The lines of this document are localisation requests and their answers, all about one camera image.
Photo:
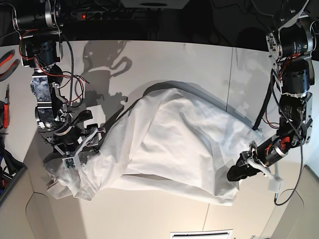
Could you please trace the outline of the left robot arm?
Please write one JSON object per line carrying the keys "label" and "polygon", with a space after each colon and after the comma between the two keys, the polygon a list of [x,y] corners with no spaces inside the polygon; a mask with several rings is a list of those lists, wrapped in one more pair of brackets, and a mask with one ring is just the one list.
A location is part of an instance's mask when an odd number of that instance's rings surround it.
{"label": "left robot arm", "polygon": [[290,149],[308,143],[312,130],[312,94],[315,84],[312,52],[318,49],[314,23],[319,19],[317,0],[286,0],[272,18],[266,41],[272,60],[270,83],[253,129],[257,129],[274,89],[280,122],[276,133],[262,144],[250,143],[249,150],[240,153],[228,173],[230,182],[240,181],[259,172],[269,173],[269,167],[287,156]]}

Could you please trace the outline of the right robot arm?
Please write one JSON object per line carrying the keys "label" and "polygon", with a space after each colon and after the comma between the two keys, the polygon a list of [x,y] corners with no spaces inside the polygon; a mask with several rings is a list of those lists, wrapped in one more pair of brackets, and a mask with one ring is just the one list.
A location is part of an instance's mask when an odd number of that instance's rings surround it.
{"label": "right robot arm", "polygon": [[98,134],[105,131],[97,125],[81,129],[78,124],[93,118],[90,110],[72,116],[72,97],[60,92],[63,79],[82,81],[71,70],[63,72],[57,63],[63,58],[62,42],[66,40],[59,22],[60,4],[56,0],[10,0],[12,22],[19,34],[19,54],[24,67],[34,70],[30,88],[36,97],[35,118],[40,134],[51,133],[45,141],[62,156],[65,168],[81,166],[79,154],[86,147],[98,148]]}

